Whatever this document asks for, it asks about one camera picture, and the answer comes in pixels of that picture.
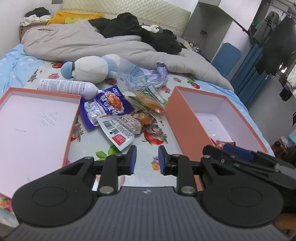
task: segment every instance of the box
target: box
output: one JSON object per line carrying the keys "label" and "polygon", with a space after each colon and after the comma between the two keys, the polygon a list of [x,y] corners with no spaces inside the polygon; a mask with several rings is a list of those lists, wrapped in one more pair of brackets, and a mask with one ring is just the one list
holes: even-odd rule
{"label": "box", "polygon": [[176,86],[165,110],[183,154],[192,161],[200,161],[203,148],[214,145],[210,136],[268,154],[254,129],[226,96]]}
{"label": "box", "polygon": [[9,88],[0,99],[0,193],[66,164],[80,96]]}
{"label": "box", "polygon": [[25,33],[34,27],[40,27],[40,26],[46,26],[48,23],[48,21],[44,21],[44,22],[38,22],[38,23],[31,23],[28,26],[20,26],[20,42],[22,41],[23,36],[25,35]]}

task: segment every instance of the yellow cushion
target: yellow cushion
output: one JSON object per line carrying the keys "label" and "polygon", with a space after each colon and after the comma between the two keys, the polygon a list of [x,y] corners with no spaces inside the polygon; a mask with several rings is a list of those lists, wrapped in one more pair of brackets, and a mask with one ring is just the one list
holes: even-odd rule
{"label": "yellow cushion", "polygon": [[103,13],[96,13],[96,14],[79,14],[79,13],[72,13],[72,12],[64,12],[64,11],[58,11],[56,15],[48,21],[48,24],[52,23],[75,23],[79,20],[86,19],[95,19],[95,18],[102,18],[104,17]]}

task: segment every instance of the blue curtain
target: blue curtain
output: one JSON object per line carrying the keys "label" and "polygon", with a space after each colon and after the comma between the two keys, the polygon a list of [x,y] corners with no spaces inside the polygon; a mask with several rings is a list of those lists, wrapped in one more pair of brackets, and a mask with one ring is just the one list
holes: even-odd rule
{"label": "blue curtain", "polygon": [[267,82],[268,74],[257,73],[255,63],[262,57],[262,48],[254,43],[240,68],[230,81],[235,94],[249,109]]}

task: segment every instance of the gray comforter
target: gray comforter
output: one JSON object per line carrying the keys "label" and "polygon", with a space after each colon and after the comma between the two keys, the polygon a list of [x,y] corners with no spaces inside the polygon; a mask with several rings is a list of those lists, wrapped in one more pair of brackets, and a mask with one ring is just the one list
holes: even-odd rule
{"label": "gray comforter", "polygon": [[231,84],[199,54],[183,49],[179,55],[156,52],[139,36],[104,38],[86,20],[29,29],[22,38],[27,55],[51,61],[76,61],[85,56],[117,54],[146,69],[164,62],[170,72],[191,73],[197,79],[233,90]]}

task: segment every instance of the headboard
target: headboard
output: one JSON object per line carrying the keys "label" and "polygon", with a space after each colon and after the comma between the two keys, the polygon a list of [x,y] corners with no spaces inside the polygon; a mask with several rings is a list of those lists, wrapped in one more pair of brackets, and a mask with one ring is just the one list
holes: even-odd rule
{"label": "headboard", "polygon": [[62,10],[79,13],[104,13],[113,19],[130,12],[140,24],[156,24],[181,37],[190,18],[190,12],[163,0],[63,0]]}

